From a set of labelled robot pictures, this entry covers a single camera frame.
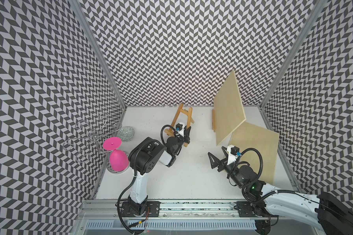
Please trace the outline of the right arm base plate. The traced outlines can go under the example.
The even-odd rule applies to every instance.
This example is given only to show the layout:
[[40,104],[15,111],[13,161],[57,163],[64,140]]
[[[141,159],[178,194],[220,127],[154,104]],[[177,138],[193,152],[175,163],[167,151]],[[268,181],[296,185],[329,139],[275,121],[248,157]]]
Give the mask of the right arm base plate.
[[259,205],[253,205],[248,201],[237,201],[233,207],[237,210],[239,217],[263,217],[263,218],[277,218],[277,215],[272,215],[266,211],[265,208]]

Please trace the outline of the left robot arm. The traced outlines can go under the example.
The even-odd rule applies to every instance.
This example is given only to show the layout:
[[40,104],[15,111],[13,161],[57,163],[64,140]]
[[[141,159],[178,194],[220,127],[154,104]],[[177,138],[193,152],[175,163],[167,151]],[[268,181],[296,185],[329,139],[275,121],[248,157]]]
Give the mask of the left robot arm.
[[190,127],[185,127],[183,123],[178,123],[176,128],[165,125],[161,130],[170,127],[173,136],[166,141],[163,134],[161,140],[147,137],[129,154],[129,166],[133,169],[134,176],[130,184],[121,192],[117,206],[118,214],[121,216],[144,216],[155,208],[156,203],[148,202],[147,184],[149,173],[155,168],[157,163],[162,163],[166,167],[171,167],[180,154],[182,146],[190,143]]

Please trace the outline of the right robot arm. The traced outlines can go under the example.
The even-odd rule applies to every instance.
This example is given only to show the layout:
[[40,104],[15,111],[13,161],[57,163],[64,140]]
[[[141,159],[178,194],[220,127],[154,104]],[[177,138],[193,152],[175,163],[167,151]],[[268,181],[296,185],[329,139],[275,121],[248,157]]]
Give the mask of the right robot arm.
[[259,216],[282,216],[319,229],[327,235],[353,235],[353,211],[333,194],[283,190],[260,180],[263,157],[255,148],[222,147],[225,158],[208,153],[212,169],[225,171]]

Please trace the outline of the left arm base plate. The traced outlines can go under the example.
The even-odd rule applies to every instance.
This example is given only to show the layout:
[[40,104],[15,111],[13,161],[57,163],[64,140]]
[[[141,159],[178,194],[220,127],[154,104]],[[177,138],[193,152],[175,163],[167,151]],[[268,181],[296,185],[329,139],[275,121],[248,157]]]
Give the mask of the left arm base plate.
[[123,202],[120,209],[122,217],[158,217],[160,212],[160,201],[147,201],[141,204]]

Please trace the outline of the wooden easel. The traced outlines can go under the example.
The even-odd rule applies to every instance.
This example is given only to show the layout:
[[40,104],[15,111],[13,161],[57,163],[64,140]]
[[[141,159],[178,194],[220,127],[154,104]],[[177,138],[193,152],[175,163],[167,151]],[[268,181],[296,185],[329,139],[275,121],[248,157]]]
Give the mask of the wooden easel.
[[216,132],[216,121],[215,121],[215,111],[214,109],[212,110],[212,130],[215,133]]
[[176,124],[178,123],[178,121],[181,121],[185,124],[186,128],[190,127],[191,124],[195,123],[192,118],[192,111],[193,111],[192,107],[184,108],[184,104],[181,103],[177,108],[177,111],[171,123],[171,126],[176,127]]

